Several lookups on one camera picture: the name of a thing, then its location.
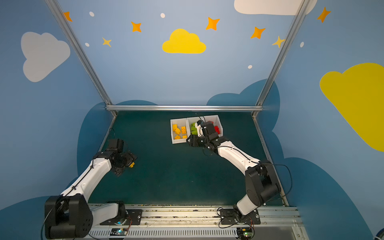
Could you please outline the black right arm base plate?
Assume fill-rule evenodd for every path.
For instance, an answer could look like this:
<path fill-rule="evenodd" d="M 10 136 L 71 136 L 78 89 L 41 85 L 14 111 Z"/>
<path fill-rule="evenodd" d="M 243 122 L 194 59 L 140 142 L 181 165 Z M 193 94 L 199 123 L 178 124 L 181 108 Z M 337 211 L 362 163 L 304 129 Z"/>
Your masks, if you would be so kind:
<path fill-rule="evenodd" d="M 220 217 L 221 225 L 260 225 L 261 218 L 258 210 L 253 210 L 249 214 L 243 216 L 234 209 L 218 208 L 217 214 Z"/>

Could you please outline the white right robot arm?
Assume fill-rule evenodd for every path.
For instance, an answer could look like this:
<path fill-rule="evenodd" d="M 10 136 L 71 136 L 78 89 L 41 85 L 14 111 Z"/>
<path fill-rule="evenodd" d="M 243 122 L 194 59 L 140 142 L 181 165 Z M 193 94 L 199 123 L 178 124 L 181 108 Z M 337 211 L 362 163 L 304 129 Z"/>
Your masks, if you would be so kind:
<path fill-rule="evenodd" d="M 278 176 L 270 162 L 262 163 L 236 147 L 228 138 L 219 136 L 212 122 L 195 123 L 196 135 L 187 142 L 191 147 L 204 147 L 228 160 L 245 176 L 246 195 L 234 205 L 238 219 L 248 215 L 281 193 Z"/>

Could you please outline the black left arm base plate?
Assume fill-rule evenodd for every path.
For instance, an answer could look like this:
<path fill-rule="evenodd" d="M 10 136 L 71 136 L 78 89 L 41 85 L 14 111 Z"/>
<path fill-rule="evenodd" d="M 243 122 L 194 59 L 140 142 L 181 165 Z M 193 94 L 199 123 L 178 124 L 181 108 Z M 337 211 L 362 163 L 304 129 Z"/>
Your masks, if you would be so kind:
<path fill-rule="evenodd" d="M 112 219 L 100 223 L 101 226 L 129 226 L 140 225 L 143 210 L 141 209 L 128 209 L 119 212 L 118 215 Z"/>

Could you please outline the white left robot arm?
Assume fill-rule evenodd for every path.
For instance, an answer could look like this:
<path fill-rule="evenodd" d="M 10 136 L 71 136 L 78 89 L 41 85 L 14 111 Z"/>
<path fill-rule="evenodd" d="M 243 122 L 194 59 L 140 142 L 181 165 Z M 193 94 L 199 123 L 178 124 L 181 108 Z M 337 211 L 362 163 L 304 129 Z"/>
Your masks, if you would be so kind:
<path fill-rule="evenodd" d="M 58 196 L 51 196 L 45 202 L 45 219 L 40 238 L 64 240 L 84 238 L 91 228 L 105 221 L 113 225 L 131 225 L 122 201 L 110 202 L 90 209 L 88 201 L 93 191 L 109 173 L 119 177 L 125 168 L 131 168 L 137 157 L 124 149 L 124 141 L 112 139 L 104 151 L 97 152 L 87 169 Z"/>

